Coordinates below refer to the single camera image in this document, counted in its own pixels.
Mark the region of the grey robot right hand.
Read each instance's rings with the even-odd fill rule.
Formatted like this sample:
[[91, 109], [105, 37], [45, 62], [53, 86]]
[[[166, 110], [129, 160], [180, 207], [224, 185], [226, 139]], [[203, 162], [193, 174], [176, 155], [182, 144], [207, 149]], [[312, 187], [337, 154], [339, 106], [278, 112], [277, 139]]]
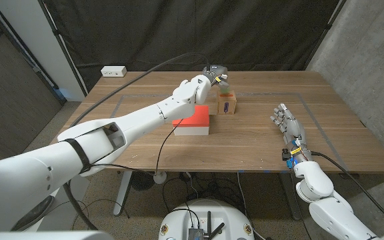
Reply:
[[274, 116], [270, 116], [270, 119], [283, 134], [286, 148], [282, 150], [281, 156], [289, 169], [298, 163], [313, 160], [311, 152], [307, 148], [303, 125], [284, 103], [280, 103], [278, 107], [274, 108]]

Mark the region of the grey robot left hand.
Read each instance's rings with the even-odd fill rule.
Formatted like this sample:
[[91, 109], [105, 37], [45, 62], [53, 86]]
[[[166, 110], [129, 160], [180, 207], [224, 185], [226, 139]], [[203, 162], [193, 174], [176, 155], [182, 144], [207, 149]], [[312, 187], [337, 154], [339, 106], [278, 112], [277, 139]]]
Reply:
[[228, 69], [221, 65], [210, 65], [203, 69], [203, 74], [207, 76], [211, 85], [218, 86], [222, 92], [229, 91]]

